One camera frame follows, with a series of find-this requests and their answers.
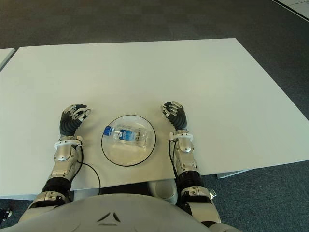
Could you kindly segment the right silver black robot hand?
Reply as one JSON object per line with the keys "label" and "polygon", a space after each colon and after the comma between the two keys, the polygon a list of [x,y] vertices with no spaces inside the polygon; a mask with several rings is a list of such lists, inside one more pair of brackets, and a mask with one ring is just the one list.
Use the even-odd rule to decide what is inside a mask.
{"label": "right silver black robot hand", "polygon": [[169,120],[176,131],[187,129],[186,114],[184,107],[180,103],[176,101],[169,101],[161,105],[160,108],[164,117]]}

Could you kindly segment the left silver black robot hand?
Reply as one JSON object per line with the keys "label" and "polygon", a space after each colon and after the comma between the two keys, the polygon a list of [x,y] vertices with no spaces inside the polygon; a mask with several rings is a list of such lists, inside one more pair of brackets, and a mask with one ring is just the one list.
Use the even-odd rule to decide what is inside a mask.
{"label": "left silver black robot hand", "polygon": [[83,104],[72,104],[68,106],[61,115],[59,131],[60,138],[75,136],[76,130],[82,122],[89,116],[91,110]]}

